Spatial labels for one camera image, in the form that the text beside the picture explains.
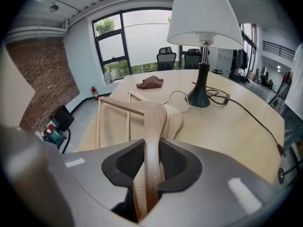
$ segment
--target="gray floor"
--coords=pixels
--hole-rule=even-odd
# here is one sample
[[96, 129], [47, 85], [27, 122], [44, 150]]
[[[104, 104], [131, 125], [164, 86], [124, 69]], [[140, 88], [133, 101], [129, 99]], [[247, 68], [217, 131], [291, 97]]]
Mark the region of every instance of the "gray floor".
[[[245, 86], [245, 87], [253, 91], [254, 93], [257, 92], [256, 94], [265, 101], [269, 101], [271, 99], [271, 96], [275, 94], [272, 91], [268, 92], [267, 88], [257, 83], [253, 83], [253, 84], [250, 83], [249, 86]], [[85, 103], [83, 103], [81, 107], [73, 114], [74, 121], [70, 126], [71, 140], [68, 147], [66, 148], [65, 153], [72, 153], [78, 150], [82, 135], [86, 132], [93, 115], [97, 112], [97, 108], [98, 108], [98, 102], [96, 100], [88, 100]], [[63, 142], [63, 144], [61, 145], [59, 149], [60, 152], [63, 151], [65, 142]], [[293, 145], [293, 149], [298, 156], [295, 145]], [[290, 154], [287, 154], [286, 157], [282, 157], [280, 167], [282, 167], [284, 171], [287, 171], [292, 166], [294, 166], [294, 161]], [[293, 180], [295, 175], [296, 175], [296, 170], [292, 171], [287, 176], [285, 176], [285, 182], [282, 185], [278, 182], [278, 178], [276, 178], [274, 186], [276, 186], [278, 189], [284, 188], [285, 186], [287, 186], [289, 182]]]

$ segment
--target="tree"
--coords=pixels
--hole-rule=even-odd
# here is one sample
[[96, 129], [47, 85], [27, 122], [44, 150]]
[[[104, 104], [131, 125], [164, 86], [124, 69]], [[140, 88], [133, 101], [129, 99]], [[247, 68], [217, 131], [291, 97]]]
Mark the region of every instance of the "tree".
[[96, 23], [96, 29], [98, 30], [99, 35], [113, 31], [115, 29], [115, 21], [114, 19], [105, 18]]

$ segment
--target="lamp base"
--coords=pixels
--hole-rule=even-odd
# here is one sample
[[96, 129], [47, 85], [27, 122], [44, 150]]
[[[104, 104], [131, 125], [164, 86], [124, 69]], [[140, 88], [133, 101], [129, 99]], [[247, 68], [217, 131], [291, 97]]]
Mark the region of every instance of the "lamp base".
[[210, 105], [206, 92], [206, 81], [209, 71], [209, 64], [199, 64], [199, 75], [194, 89], [187, 94], [188, 101], [191, 105], [199, 108], [205, 108]]

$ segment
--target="red brick wall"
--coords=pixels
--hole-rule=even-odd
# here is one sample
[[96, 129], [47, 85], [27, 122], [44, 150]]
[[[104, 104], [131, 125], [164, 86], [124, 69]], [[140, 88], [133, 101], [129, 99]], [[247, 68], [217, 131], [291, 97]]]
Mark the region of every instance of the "red brick wall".
[[8, 44], [7, 49], [21, 74], [36, 92], [20, 127], [40, 132], [58, 106], [66, 105], [79, 94], [68, 66], [63, 40], [28, 39]]

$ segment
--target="railing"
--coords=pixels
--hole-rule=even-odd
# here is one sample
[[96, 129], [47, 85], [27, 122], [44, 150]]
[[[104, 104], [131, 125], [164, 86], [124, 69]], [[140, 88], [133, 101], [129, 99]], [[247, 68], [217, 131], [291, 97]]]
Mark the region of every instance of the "railing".
[[263, 41], [263, 50], [272, 52], [273, 54], [286, 58], [290, 61], [294, 60], [295, 52], [278, 44], [274, 44], [268, 41]]

